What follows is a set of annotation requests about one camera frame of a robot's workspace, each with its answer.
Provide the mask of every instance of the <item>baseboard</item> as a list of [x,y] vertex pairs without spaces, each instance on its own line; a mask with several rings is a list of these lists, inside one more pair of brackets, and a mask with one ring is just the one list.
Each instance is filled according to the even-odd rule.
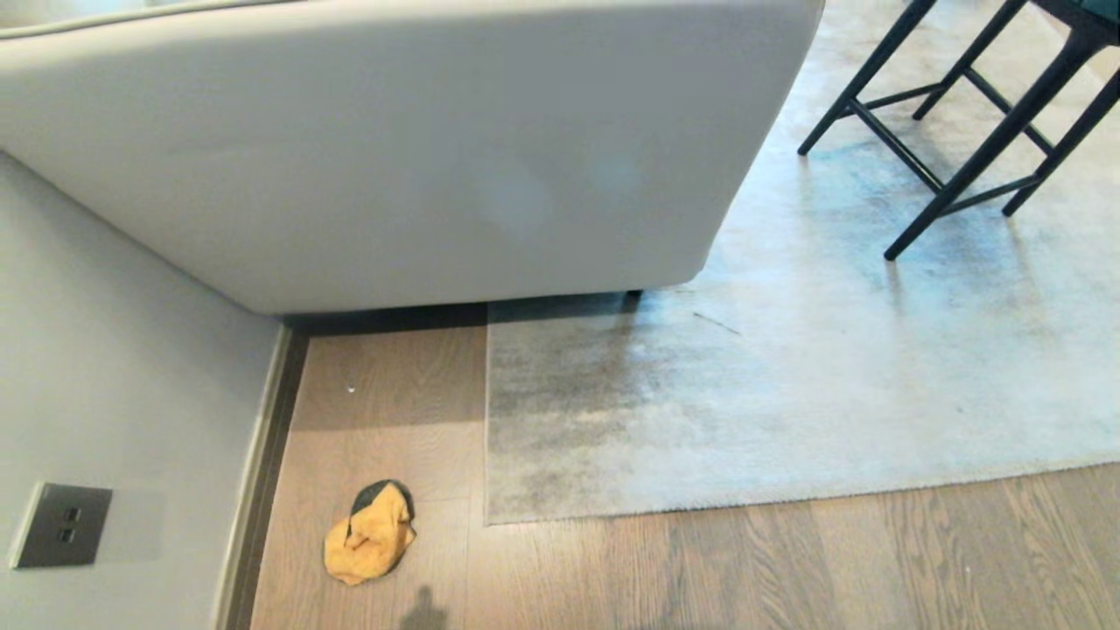
[[217,630],[248,630],[272,515],[280,463],[307,358],[308,337],[284,327],[264,393],[264,410],[250,455],[244,495],[234,524],[221,592]]

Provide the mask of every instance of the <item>gray wall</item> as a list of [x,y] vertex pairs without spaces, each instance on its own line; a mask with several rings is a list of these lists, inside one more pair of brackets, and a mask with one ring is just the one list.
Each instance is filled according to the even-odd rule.
[[213,627],[279,330],[0,152],[0,537],[37,481],[116,491],[95,565],[0,567],[0,626]]

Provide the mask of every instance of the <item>power outlet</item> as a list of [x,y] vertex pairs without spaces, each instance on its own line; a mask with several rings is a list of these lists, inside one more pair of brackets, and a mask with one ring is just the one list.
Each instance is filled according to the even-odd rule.
[[44,483],[16,568],[93,564],[113,491]]

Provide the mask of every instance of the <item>stool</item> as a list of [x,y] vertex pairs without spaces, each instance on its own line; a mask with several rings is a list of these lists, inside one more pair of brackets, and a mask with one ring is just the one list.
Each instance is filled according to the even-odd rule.
[[[1038,189],[1038,186],[1047,177],[1054,174],[1054,170],[1062,164],[1062,160],[1073,152],[1073,149],[1085,139],[1089,132],[1104,118],[1109,110],[1112,109],[1112,105],[1116,104],[1118,98],[1120,98],[1120,71],[1118,71],[1112,74],[1104,89],[1093,99],[1093,102],[1077,121],[1073,123],[1070,130],[1066,131],[1057,145],[1051,143],[1035,128],[1032,121],[1093,55],[1105,46],[1118,45],[1118,39],[1120,39],[1120,35],[1118,35],[1118,30],[1120,30],[1120,15],[1118,15],[1120,13],[1120,1],[1032,0],[1048,13],[1065,22],[1070,27],[1070,36],[1066,38],[1062,52],[1046,67],[1042,76],[1035,81],[1017,104],[1011,105],[991,83],[972,67],[972,64],[980,54],[1011,21],[1011,18],[1019,12],[1019,9],[1027,3],[1027,0],[1007,0],[961,58],[953,64],[953,67],[944,78],[937,83],[931,83],[930,85],[915,87],[866,103],[860,101],[858,99],[859,92],[879,72],[879,68],[883,67],[887,59],[898,49],[898,46],[917,27],[918,22],[922,21],[922,18],[925,17],[926,12],[928,12],[930,8],[936,1],[911,1],[909,7],[906,8],[883,41],[875,48],[871,56],[859,72],[856,73],[856,76],[844,87],[843,92],[840,93],[840,96],[829,108],[824,117],[816,123],[816,127],[805,138],[805,141],[797,148],[797,154],[806,155],[833,122],[841,118],[856,115],[887,145],[903,164],[917,175],[918,179],[934,192],[935,196],[933,201],[925,206],[925,210],[917,215],[917,219],[884,252],[884,257],[887,260],[897,258],[899,253],[909,247],[937,219],[1000,195],[1018,191],[1007,205],[1004,206],[1005,216],[1015,214],[1015,211]],[[871,110],[908,99],[925,96],[925,101],[913,114],[915,120],[922,120],[937,104],[941,96],[961,77],[967,78],[976,85],[1006,115],[999,126],[996,127],[996,130],[988,136],[980,148],[972,154],[972,157],[964,163],[964,166],[946,184],[939,179],[897,136],[887,129],[871,113]],[[1034,141],[1046,154],[1046,159],[1043,160],[1035,173],[1016,179],[1010,184],[998,186],[964,200],[958,200],[961,193],[996,160],[1019,133],[1025,133],[1027,138]]]

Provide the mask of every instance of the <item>hardwood floorboard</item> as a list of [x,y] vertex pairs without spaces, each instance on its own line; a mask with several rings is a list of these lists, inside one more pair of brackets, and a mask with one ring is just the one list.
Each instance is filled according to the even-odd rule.
[[[252,628],[1120,628],[1120,465],[485,527],[485,361],[480,326],[312,341]],[[347,587],[323,568],[323,536],[384,478],[412,490],[417,541]]]

